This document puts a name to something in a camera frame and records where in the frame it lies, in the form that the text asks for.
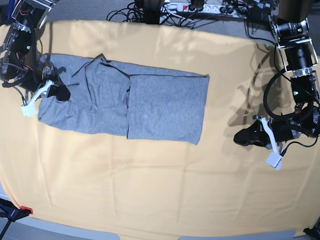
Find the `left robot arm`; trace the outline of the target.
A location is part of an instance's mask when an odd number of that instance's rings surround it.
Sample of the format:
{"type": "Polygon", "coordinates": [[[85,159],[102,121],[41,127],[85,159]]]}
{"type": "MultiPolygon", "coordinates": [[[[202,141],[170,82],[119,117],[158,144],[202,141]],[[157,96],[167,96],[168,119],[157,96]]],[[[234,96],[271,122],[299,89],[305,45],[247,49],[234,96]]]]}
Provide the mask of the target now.
{"type": "Polygon", "coordinates": [[[263,106],[268,114],[266,125],[259,115],[254,123],[235,134],[233,141],[240,146],[257,146],[272,149],[283,143],[297,144],[301,134],[318,139],[320,136],[320,87],[317,73],[313,70],[319,61],[312,39],[309,36],[308,15],[313,6],[312,0],[272,0],[268,16],[271,33],[275,40],[283,69],[268,82],[263,93],[263,106]],[[294,111],[288,114],[275,114],[268,105],[268,95],[272,85],[285,73],[291,73],[294,111]]]}

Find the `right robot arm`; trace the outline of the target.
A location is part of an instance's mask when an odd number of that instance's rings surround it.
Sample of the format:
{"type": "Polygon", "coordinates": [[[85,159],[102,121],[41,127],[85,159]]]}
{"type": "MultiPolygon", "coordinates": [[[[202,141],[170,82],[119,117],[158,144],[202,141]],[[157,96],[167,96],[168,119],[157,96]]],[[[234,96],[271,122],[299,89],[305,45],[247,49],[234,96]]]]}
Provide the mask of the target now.
{"type": "Polygon", "coordinates": [[[0,24],[9,26],[0,46],[0,79],[3,88],[14,88],[27,102],[56,97],[59,101],[70,99],[71,93],[55,71],[52,63],[41,63],[37,50],[37,32],[40,31],[56,0],[10,0],[0,7],[0,24]]]}

